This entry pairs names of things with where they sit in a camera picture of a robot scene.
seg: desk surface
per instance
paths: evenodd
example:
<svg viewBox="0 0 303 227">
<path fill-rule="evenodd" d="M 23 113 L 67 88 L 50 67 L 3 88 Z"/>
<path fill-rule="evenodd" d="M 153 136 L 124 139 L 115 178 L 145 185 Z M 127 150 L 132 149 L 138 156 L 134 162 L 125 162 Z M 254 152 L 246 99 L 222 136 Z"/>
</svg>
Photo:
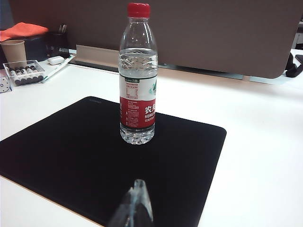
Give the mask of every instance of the desk surface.
<svg viewBox="0 0 303 227">
<path fill-rule="evenodd" d="M 68 65 L 45 84 L 1 94 L 0 138 L 86 96 L 119 102 L 118 74 Z M 157 111 L 228 132 L 199 226 L 303 226 L 302 74 L 270 85 L 160 69 Z M 3 226 L 97 226 L 0 179 Z"/>
</svg>

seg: pen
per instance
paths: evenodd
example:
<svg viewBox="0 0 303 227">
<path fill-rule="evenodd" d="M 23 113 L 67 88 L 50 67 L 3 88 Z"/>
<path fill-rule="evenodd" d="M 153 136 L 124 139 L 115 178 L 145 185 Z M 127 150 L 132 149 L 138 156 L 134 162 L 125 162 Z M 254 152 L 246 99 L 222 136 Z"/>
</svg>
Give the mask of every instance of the pen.
<svg viewBox="0 0 303 227">
<path fill-rule="evenodd" d="M 75 57 L 75 55 L 70 55 L 67 59 L 64 60 L 64 62 L 62 62 L 56 69 L 54 69 L 53 71 L 51 71 L 46 77 L 44 77 L 44 80 L 42 81 L 43 83 L 45 81 L 47 81 L 50 77 L 52 77 L 56 72 L 58 72 L 59 70 L 61 70 L 67 63 L 69 63 L 73 58 Z"/>
<path fill-rule="evenodd" d="M 59 33 L 62 34 L 62 29 L 63 29 L 63 23 L 60 24 L 60 27 L 59 27 Z"/>
<path fill-rule="evenodd" d="M 61 32 L 62 34 L 64 34 L 66 32 L 66 28 L 67 28 L 67 25 L 62 26 L 62 32 Z"/>
</svg>

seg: brown paper cup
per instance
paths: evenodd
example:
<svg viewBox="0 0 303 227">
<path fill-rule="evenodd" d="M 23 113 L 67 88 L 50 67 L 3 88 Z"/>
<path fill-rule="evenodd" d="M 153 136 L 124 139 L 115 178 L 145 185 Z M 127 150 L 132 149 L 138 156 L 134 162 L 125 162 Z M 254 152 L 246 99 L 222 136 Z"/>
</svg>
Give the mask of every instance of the brown paper cup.
<svg viewBox="0 0 303 227">
<path fill-rule="evenodd" d="M 26 61 L 24 40 L 7 40 L 0 43 L 8 63 L 16 61 Z M 14 67 L 25 67 L 26 62 L 14 64 Z"/>
</svg>

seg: clear plastic box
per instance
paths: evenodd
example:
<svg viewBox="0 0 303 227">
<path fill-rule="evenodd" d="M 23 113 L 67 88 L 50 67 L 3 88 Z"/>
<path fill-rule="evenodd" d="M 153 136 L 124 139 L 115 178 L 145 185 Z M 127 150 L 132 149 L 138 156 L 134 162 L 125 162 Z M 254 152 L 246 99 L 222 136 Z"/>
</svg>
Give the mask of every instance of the clear plastic box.
<svg viewBox="0 0 303 227">
<path fill-rule="evenodd" d="M 45 77 L 45 70 L 40 66 L 37 60 L 9 62 L 4 63 L 3 66 L 7 76 L 17 86 L 41 82 Z M 26 66 L 34 66 L 36 70 L 31 70 L 31 72 L 26 70 L 26 74 L 17 75 L 16 68 L 20 69 L 20 67 L 25 68 Z M 9 71 L 10 68 L 13 68 L 16 73 L 11 74 Z"/>
</svg>

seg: black mouse pad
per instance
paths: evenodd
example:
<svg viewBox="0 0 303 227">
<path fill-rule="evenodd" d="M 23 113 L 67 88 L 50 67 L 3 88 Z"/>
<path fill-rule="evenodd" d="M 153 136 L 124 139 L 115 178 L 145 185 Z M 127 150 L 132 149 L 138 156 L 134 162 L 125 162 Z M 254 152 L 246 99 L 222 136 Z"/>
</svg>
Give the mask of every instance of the black mouse pad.
<svg viewBox="0 0 303 227">
<path fill-rule="evenodd" d="M 144 179 L 155 227 L 196 227 L 226 131 L 156 114 L 154 138 L 124 142 L 119 104 L 86 97 L 0 142 L 0 175 L 106 225 Z"/>
</svg>

